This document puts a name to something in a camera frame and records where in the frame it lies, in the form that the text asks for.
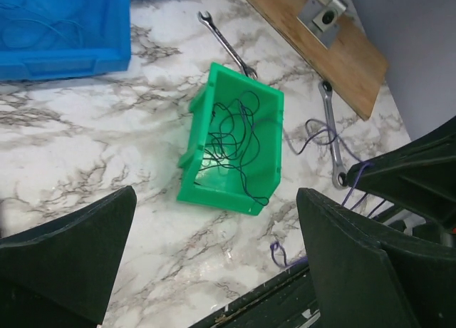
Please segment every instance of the white marble surface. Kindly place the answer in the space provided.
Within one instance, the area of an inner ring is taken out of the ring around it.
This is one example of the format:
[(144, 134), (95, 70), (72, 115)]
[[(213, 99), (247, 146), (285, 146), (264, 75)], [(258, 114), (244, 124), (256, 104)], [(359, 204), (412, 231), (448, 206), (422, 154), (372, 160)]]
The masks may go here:
[[(0, 197), (6, 234), (72, 212), (132, 185), (138, 207), (103, 328), (186, 328), (280, 269), (269, 244), (304, 253), (299, 187), (337, 201), (331, 157), (283, 144), (282, 181), (258, 217), (176, 202), (191, 115), (187, 107), (216, 61), (236, 66), (197, 20), (208, 10), (259, 80), (285, 93), (294, 144), (309, 118), (324, 119), (318, 75), (245, 0), (134, 0), (133, 57), (125, 73), (0, 85)], [(386, 86), (363, 122), (333, 97), (341, 135), (362, 158), (409, 141)], [(347, 167), (354, 160), (343, 151)], [(360, 197), (356, 195), (348, 205)], [(379, 199), (369, 198), (368, 212)]]

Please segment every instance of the metal plate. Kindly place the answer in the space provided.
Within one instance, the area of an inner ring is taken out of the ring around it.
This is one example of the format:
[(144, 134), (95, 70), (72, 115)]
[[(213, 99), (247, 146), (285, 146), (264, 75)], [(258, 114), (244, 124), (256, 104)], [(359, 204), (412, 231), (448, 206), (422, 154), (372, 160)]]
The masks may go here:
[(332, 24), (325, 31), (322, 31), (314, 23), (314, 19), (326, 8), (318, 0), (308, 0), (301, 13), (299, 13), (298, 19), (325, 48), (330, 48), (331, 44), (336, 40), (340, 26)]

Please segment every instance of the ratchet wrench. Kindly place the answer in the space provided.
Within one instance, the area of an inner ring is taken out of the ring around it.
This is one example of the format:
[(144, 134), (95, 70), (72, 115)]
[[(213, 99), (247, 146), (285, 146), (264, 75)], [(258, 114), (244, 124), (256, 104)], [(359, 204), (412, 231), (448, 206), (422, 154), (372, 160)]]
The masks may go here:
[(236, 64), (241, 69), (242, 73), (247, 77), (253, 78), (254, 80), (258, 79), (258, 75), (255, 69), (245, 64), (242, 58), (237, 54), (233, 47), (229, 45), (228, 41), (225, 39), (225, 37), (223, 37), (222, 33), (215, 26), (211, 14), (208, 11), (206, 11), (204, 15), (203, 13), (198, 12), (198, 19), (201, 24), (205, 25), (212, 32), (215, 38), (217, 38), (227, 53), (234, 59)]
[(347, 170), (343, 166), (341, 150), (337, 138), (336, 122), (334, 121), (333, 104), (331, 102), (333, 96), (333, 87), (328, 81), (320, 82), (318, 85), (323, 104), (325, 107), (326, 124), (330, 128), (328, 130), (328, 139), (331, 142), (331, 157), (333, 159), (333, 184), (337, 189), (345, 189)]

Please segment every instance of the wooden board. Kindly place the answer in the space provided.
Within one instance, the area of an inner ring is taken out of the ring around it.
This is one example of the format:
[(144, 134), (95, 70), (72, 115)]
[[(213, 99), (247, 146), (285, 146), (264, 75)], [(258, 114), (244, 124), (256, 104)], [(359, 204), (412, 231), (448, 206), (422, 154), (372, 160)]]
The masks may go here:
[(247, 0), (363, 119), (371, 116), (388, 62), (347, 16), (330, 49), (297, 16), (307, 0)]

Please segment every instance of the gray wall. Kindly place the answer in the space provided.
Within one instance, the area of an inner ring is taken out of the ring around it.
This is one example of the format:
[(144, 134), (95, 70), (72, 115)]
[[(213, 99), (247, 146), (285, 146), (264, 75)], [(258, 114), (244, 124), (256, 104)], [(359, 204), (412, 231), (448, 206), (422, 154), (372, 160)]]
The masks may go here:
[(412, 139), (456, 115), (456, 0), (353, 0)]

